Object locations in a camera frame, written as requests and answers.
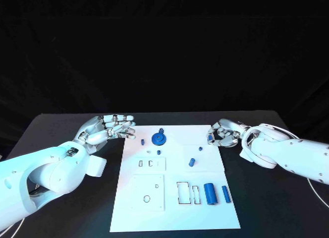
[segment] table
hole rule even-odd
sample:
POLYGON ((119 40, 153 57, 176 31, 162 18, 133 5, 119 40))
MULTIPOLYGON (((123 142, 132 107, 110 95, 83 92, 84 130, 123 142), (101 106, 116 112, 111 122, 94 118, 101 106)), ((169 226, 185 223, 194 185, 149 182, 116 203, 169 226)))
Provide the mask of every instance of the table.
MULTIPOLYGON (((132 115, 137 125, 214 124, 221 118, 228 118, 253 126, 268 123, 287 128, 274 111, 132 115)), ((72 140, 83 123, 94 116, 97 114, 39 115, 9 158, 72 140)), ((240 157, 241 145, 219 148, 241 229, 110 233, 123 145, 124 139, 109 141, 96 153, 107 159, 103 177, 85 176, 75 191, 26 217, 16 238, 329 237, 329 209, 319 201, 306 178, 289 173, 280 166, 271 170, 250 163, 240 157)), ((329 203, 329 187, 315 181, 313 185, 329 203)))

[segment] white cable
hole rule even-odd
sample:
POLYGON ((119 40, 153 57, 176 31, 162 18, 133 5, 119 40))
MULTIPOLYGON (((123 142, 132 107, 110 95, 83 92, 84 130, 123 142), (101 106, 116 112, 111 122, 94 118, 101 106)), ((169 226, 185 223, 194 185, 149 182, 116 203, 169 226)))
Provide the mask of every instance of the white cable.
POLYGON ((18 227, 18 229, 16 229, 16 231, 15 231, 15 233, 13 233, 13 235, 12 235, 12 237, 11 237, 11 238, 13 238, 13 237, 15 237, 15 235, 16 235, 16 232, 18 232, 18 230, 19 230, 19 228, 21 228, 22 224, 23 224, 23 220, 22 220, 22 222, 21 222, 21 224, 19 224, 19 227, 18 227))
MULTIPOLYGON (((289 132, 286 129, 283 129, 283 128, 274 126, 274 125, 271 125, 271 126, 273 126, 274 128, 277 128, 277 129, 283 130, 283 131, 284 131, 286 133, 289 133, 293 137, 296 137, 296 139, 299 139, 299 137, 297 137, 292 132, 289 132)), ((309 179, 309 178, 307 178, 307 182, 309 182, 309 184, 310 184, 310 187, 312 187, 312 189, 313 189, 313 192, 315 192, 315 194, 317 195, 320 201, 323 202, 323 204, 325 204, 326 207, 329 208, 328 203, 326 203, 325 200, 320 198, 320 196, 319 196, 319 194, 317 194, 317 192, 316 192, 316 190, 315 190, 315 188, 313 188, 313 185, 312 185, 312 182, 310 182, 310 179, 309 179)))
POLYGON ((313 188, 313 185, 312 185, 312 182, 310 182, 310 179, 307 178, 307 181, 309 181, 309 184, 310 184, 310 186, 312 186, 312 189, 313 189, 313 192, 315 192, 315 194, 317 195, 317 197, 319 197, 319 199, 320 199, 320 201, 323 202, 323 204, 326 205, 326 207, 329 208, 329 205, 328 205, 328 203, 323 201, 323 199, 320 198, 320 196, 319 196, 319 194, 317 194, 317 192, 316 192, 316 190, 315 190, 315 188, 313 188))
POLYGON ((12 225, 6 228, 6 230, 5 230, 3 233, 0 234, 0 237, 3 236, 3 234, 8 232, 8 230, 12 228, 13 225, 15 225, 15 224, 12 224, 12 225))

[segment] robotic arm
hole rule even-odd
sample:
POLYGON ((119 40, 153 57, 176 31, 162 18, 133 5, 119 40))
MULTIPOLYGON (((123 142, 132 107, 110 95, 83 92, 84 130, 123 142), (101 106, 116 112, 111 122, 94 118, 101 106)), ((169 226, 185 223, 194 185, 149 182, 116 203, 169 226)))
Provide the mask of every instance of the robotic arm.
POLYGON ((134 139, 133 116, 94 117, 74 141, 0 162, 0 231, 81 184, 85 174, 100 177, 106 159, 91 155, 109 139, 134 139), (26 179, 38 184, 28 191, 26 179))
POLYGON ((273 169, 277 164, 292 173, 329 184, 329 144, 299 137, 287 130, 268 125, 250 127, 221 119, 208 131, 208 143, 232 147, 241 141, 240 156, 273 169), (214 132, 221 136, 215 140, 214 132))

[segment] robotic hand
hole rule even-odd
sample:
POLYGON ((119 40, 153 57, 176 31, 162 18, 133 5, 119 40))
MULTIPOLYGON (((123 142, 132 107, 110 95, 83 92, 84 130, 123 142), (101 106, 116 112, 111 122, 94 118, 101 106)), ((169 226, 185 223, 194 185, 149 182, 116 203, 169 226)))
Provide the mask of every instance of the robotic hand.
POLYGON ((94 117, 72 141, 0 162, 0 231, 81 184, 85 174, 100 177, 106 159, 91 155, 109 139, 130 138, 133 116, 94 117), (39 186, 28 191, 26 180, 39 186))
POLYGON ((329 144, 299 139, 273 125, 251 127, 228 119, 212 125, 207 137, 209 144, 224 147, 235 146, 241 140, 240 156, 250 162, 270 169, 279 164, 294 174, 329 184, 329 144), (215 131, 221 140, 215 140, 215 131))

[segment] white paper sheet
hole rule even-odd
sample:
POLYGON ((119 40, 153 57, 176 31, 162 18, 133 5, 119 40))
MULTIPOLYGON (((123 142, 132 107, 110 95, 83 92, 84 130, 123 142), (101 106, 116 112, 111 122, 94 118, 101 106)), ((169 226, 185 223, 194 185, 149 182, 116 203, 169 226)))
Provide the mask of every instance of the white paper sheet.
POLYGON ((110 232, 172 231, 238 229, 240 222, 234 203, 227 203, 222 186, 228 186, 221 154, 217 146, 207 144, 209 125, 136 126, 136 140, 126 140, 116 192, 110 232), (166 143, 156 146, 152 136, 165 129, 166 143), (165 157, 165 170, 140 170, 143 158, 165 157), (188 163, 196 157, 194 167, 188 163), (165 210, 136 211, 132 209, 134 195, 143 197, 133 188, 134 175, 162 175, 165 179, 165 210), (178 203, 176 182, 189 182, 191 204, 178 203), (207 203, 204 184, 215 185, 218 204, 207 203), (199 187, 201 204, 194 204, 192 186, 199 187))

